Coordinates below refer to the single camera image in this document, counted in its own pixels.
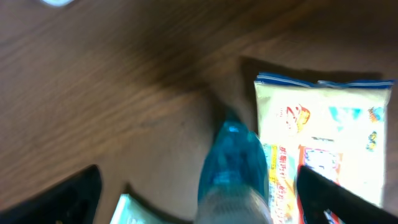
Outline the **yellow snack bag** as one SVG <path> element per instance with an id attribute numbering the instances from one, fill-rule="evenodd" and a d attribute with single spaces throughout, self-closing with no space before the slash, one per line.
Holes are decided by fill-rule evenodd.
<path id="1" fill-rule="evenodd" d="M 262 72 L 254 86 L 274 223 L 304 221 L 301 166 L 382 207 L 392 80 L 310 83 Z"/>

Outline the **blue mouthwash bottle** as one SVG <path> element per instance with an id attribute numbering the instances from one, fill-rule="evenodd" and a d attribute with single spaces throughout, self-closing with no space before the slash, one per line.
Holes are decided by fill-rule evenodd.
<path id="1" fill-rule="evenodd" d="M 257 135 L 240 121 L 225 121 L 206 156 L 194 222 L 268 224 L 266 155 Z"/>

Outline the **mint wet wipes pack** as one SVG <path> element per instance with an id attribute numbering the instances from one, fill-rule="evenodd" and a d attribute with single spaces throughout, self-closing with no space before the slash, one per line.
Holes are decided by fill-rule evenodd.
<path id="1" fill-rule="evenodd" d="M 144 205 L 129 194 L 121 194 L 110 224 L 169 224 L 174 223 L 159 212 Z"/>

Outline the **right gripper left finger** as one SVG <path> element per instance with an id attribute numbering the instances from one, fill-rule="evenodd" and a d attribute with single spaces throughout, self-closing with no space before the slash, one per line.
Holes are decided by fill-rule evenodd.
<path id="1" fill-rule="evenodd" d="M 1 224 L 93 223 L 102 190 L 100 170 L 96 165 L 1 212 Z"/>

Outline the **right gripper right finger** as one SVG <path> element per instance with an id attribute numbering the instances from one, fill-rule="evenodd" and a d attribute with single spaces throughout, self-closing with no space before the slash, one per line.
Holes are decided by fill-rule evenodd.
<path id="1" fill-rule="evenodd" d="M 397 223 L 397 217 L 343 187 L 300 166 L 296 179 L 298 208 L 304 223 L 328 223 L 330 211 L 344 223 Z"/>

